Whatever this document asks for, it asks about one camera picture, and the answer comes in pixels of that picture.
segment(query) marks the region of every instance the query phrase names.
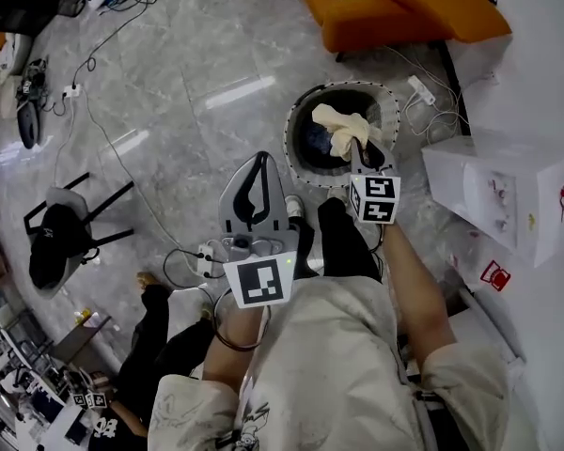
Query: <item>black trash bag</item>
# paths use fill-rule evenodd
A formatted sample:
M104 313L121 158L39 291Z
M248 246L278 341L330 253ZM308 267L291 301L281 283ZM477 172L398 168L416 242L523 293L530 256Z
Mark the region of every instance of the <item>black trash bag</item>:
M31 244L29 276L37 288L53 288L63 278L67 259L84 255L92 238L70 207L54 204L46 210Z

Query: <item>person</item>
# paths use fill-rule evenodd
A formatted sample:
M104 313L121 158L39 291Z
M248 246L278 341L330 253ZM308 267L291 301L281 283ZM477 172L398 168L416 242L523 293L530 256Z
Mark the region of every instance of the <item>person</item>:
M161 379L149 450L434 449L417 404L429 392L458 430L438 449L460 449L461 440L500 449L509 388L499 356L456 342L440 289L400 227L387 225L384 256L421 373L419 385L403 379L389 290L346 212L346 193L329 197L318 210L323 276L306 266L313 229L300 199L288 196L304 261L290 301L273 309L254 354L214 338L202 381ZM254 344L262 313L232 307L219 333L236 347Z
M146 314L135 326L132 350L114 379L117 392L94 426L90 451L147 449L159 379L167 374L190 376L213 338L212 312L203 306L200 320L167 342L171 291L148 272L139 272L136 279Z

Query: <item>white t-shirt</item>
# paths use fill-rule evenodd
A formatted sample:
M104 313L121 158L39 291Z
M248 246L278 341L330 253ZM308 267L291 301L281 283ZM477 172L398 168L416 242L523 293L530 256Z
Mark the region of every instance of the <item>white t-shirt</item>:
M295 282L273 315L238 396L225 384L165 376L149 450L422 450L412 385L400 383L388 289L368 277ZM498 450L507 375L493 350L460 344L431 354L422 387L442 397L470 449ZM231 437L231 431L242 432Z

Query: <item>round trash bin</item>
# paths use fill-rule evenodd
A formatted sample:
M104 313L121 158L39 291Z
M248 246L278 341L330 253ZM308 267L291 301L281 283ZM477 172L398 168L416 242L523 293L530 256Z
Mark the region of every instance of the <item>round trash bin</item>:
M329 154L330 134L311 118L311 112L320 103L341 114L357 113L371 126L391 132L392 140L386 143L390 149L399 134L399 103L381 84L335 82L314 86L290 109L284 129L284 154L293 174L316 187L346 187L351 163Z

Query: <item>black chair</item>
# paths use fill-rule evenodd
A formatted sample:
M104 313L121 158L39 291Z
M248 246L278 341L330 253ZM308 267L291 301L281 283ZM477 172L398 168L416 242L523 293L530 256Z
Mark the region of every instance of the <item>black chair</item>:
M133 229L128 229L102 239L95 240L92 238L90 223L103 210L132 189L133 182L129 182L96 209L89 211L86 200L71 190L88 177L89 173L86 172L63 189L51 187L46 193L46 200L23 218L25 230L31 242L29 274L37 293L45 299L52 299L80 264L86 264L88 260L96 257L100 246L133 234ZM65 217L67 217L67 219L61 219L58 229L46 223L46 218L53 206L57 206L54 210L63 210L66 214ZM44 209L47 210L42 219L42 225L32 227L29 222ZM74 241L74 247L71 247L71 241ZM34 245L35 243L38 245L47 243L50 247L50 255L48 257L42 255L42 252ZM86 254L92 249L96 249L96 254L87 258ZM43 271L48 268L50 269L50 276L46 277L46 272Z

